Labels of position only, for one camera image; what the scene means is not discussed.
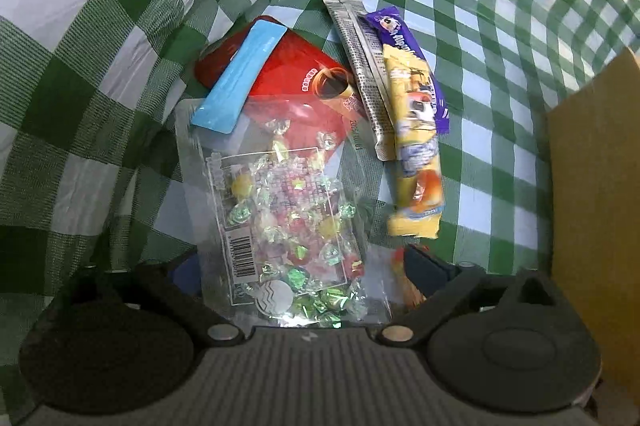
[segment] brown cardboard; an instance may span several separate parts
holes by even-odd
[[[548,114],[552,277],[640,403],[640,62],[623,51]]]

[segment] yellow snack wrapper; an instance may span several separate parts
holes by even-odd
[[[431,71],[408,51],[383,46],[396,129],[398,210],[389,218],[392,236],[436,238],[444,205],[440,154],[431,107]]]

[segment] tablecloth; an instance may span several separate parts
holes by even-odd
[[[491,272],[545,266],[545,113],[623,46],[638,50],[640,0],[364,4],[400,8],[449,103],[446,206],[426,244]],[[346,62],[321,0],[0,0],[0,314],[28,316],[23,330],[79,265],[191,247],[172,109],[206,95],[189,66],[200,50],[262,13]],[[370,242],[396,246],[392,167],[361,161]],[[0,348],[0,385],[18,344]]]

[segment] silver foil wrapper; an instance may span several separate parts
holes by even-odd
[[[373,127],[376,155],[381,161],[395,160],[388,79],[378,35],[363,18],[367,11],[361,0],[323,1],[340,35]]]

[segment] ribbed gray surface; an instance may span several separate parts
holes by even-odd
[[[593,426],[580,409],[538,417],[491,414],[458,401],[415,353],[364,329],[259,329],[209,350],[190,380],[148,408],[108,417],[40,407],[28,426],[390,425]]]

